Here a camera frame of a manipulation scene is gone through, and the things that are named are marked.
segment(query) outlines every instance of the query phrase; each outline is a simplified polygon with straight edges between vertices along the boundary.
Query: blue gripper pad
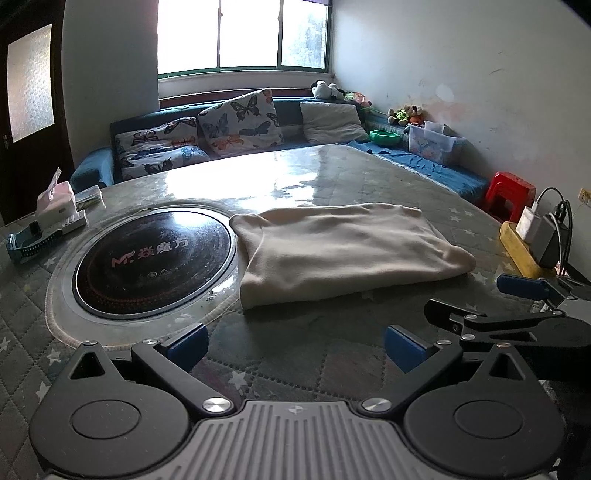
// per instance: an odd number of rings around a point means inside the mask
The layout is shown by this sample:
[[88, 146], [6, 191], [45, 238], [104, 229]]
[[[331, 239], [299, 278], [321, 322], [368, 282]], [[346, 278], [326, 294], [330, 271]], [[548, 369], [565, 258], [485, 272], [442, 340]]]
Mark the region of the blue gripper pad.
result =
[[190, 372], [207, 355], [208, 347], [207, 327], [199, 323], [163, 342], [159, 350], [172, 363]]
[[404, 373], [422, 364], [436, 348], [401, 326], [391, 325], [386, 330], [384, 348], [390, 360]]
[[529, 300], [546, 300], [550, 295], [544, 280], [517, 277], [516, 275], [500, 275], [496, 279], [496, 287], [501, 293]]

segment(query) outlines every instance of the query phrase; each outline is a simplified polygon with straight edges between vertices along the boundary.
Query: sofa armrest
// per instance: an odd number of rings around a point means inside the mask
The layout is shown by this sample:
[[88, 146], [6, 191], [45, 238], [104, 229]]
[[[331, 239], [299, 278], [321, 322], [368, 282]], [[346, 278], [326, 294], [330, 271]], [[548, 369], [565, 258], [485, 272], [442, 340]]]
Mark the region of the sofa armrest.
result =
[[72, 189], [78, 193], [94, 185], [110, 187], [114, 184], [114, 166], [113, 152], [109, 147], [94, 150], [82, 160], [70, 178]]

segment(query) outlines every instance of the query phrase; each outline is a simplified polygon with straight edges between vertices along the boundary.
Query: beige towel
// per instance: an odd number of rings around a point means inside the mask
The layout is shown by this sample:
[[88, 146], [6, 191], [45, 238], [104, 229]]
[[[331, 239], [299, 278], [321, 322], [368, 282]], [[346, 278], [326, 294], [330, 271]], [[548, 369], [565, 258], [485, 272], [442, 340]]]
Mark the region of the beige towel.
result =
[[476, 267], [421, 210], [400, 205], [278, 208], [234, 215], [230, 225], [248, 252], [244, 309], [442, 280]]

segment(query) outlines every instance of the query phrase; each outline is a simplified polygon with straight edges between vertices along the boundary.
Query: window sill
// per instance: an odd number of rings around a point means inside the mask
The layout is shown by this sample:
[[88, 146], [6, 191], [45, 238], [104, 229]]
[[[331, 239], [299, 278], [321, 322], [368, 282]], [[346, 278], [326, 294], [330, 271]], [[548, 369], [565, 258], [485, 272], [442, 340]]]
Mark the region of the window sill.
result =
[[224, 72], [192, 73], [158, 80], [158, 96], [167, 98], [216, 90], [260, 88], [310, 88], [316, 80], [331, 83], [329, 73], [301, 70], [228, 70]]

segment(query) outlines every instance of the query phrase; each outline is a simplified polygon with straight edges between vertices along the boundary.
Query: frosted glass panel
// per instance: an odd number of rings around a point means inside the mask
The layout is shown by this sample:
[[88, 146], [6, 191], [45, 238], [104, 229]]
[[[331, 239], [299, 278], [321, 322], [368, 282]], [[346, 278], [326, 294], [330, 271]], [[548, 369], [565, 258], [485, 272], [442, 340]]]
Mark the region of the frosted glass panel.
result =
[[48, 25], [8, 46], [8, 110], [13, 142], [54, 124], [50, 43]]

